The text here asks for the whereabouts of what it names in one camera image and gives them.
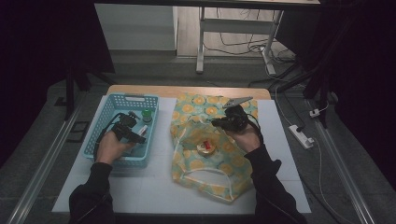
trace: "white wall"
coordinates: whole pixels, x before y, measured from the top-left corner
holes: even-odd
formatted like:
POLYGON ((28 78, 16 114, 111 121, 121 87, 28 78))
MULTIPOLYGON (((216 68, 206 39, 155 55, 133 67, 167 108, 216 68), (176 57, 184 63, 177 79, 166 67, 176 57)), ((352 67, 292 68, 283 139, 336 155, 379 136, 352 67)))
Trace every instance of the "white wall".
POLYGON ((95 4, 95 8, 110 50, 177 48, 175 7, 95 4))

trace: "gray carpet floor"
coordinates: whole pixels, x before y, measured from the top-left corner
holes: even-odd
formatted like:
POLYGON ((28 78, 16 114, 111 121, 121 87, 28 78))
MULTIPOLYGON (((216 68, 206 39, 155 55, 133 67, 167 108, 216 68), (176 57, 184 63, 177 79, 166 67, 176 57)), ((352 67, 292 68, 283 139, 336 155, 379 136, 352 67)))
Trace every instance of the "gray carpet floor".
MULTIPOLYGON (((194 59, 158 59, 147 57, 143 62, 115 63, 116 75, 108 75, 119 84, 134 85, 177 85, 177 86, 221 86, 247 87, 253 80, 268 78, 262 60, 205 58, 205 72, 195 74, 194 59)), ((289 64, 277 65, 278 73, 289 64)), ((92 88, 87 94, 86 104, 76 120, 84 126, 92 121, 102 95, 108 85, 101 79, 89 75, 92 88)), ((252 85, 268 88, 271 81, 252 85)), ((280 115, 291 153, 304 182, 304 191, 311 207, 311 214, 304 214, 309 223, 361 223, 332 160, 323 144, 315 122, 309 117, 315 100, 305 100, 302 87, 273 94, 284 116, 280 115), (288 131, 289 122, 304 123, 304 133, 318 140, 314 148, 305 150, 288 131)), ((60 97, 65 97, 65 82, 51 86, 48 100, 29 132, 24 136, 13 155, 0 170, 0 223, 6 223, 18 203, 37 166, 41 162, 52 140, 64 123, 65 107, 56 106, 60 97)), ((364 148, 334 112, 335 102, 327 109, 328 130, 332 134, 349 172, 361 191, 373 215, 375 223, 396 223, 396 194, 388 181, 372 161, 364 148)), ((64 181, 78 154, 82 141, 81 133, 70 133, 54 163, 49 176, 40 190, 24 223, 66 223, 68 215, 53 214, 51 209, 63 187, 64 181)), ((248 217, 145 217, 122 216, 119 223, 244 223, 248 217)))

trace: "hand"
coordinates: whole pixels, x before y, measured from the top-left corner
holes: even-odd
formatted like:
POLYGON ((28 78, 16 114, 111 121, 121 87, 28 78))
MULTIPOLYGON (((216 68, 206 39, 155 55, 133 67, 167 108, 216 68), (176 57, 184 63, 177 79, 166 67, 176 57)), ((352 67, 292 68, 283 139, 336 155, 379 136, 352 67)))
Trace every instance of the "hand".
POLYGON ((122 152, 128 148, 134 147, 136 143, 121 143, 113 131, 106 133, 99 144, 96 162, 112 164, 118 159, 122 152))
POLYGON ((260 146, 259 136, 256 134, 255 129, 248 124, 246 129, 239 133, 225 131, 236 144, 246 152, 253 151, 260 146))

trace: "wooden panel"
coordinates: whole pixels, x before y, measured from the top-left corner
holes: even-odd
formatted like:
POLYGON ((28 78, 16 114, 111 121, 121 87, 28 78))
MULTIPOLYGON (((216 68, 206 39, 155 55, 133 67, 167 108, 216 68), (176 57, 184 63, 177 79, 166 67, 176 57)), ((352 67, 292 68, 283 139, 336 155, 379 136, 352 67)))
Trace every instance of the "wooden panel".
POLYGON ((177 97, 184 92, 190 92, 204 95, 222 95, 231 98, 252 96, 257 100, 271 99, 268 90, 253 88, 114 85, 108 89, 107 94, 112 92, 155 94, 161 97, 177 97))

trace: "white metal desk leg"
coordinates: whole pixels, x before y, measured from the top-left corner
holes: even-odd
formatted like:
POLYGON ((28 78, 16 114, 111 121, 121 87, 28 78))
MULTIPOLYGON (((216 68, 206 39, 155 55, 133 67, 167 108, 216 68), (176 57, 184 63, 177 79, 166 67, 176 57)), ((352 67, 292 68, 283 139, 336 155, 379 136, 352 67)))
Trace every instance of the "white metal desk leg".
POLYGON ((205 8, 201 7, 201 18, 199 21, 199 44, 197 54, 197 68, 196 73, 202 74, 204 72, 204 29, 205 29, 205 8))
POLYGON ((271 27, 270 34, 268 36, 268 43, 267 45, 260 50, 262 51, 262 57, 264 58, 265 61, 265 66, 267 67, 268 75, 272 76, 276 74, 275 68, 272 64, 271 57, 269 56, 269 52, 271 50, 272 43, 274 42, 274 38, 276 35, 277 27, 279 26, 280 18, 282 17, 283 11, 275 11, 275 19, 274 23, 271 27))

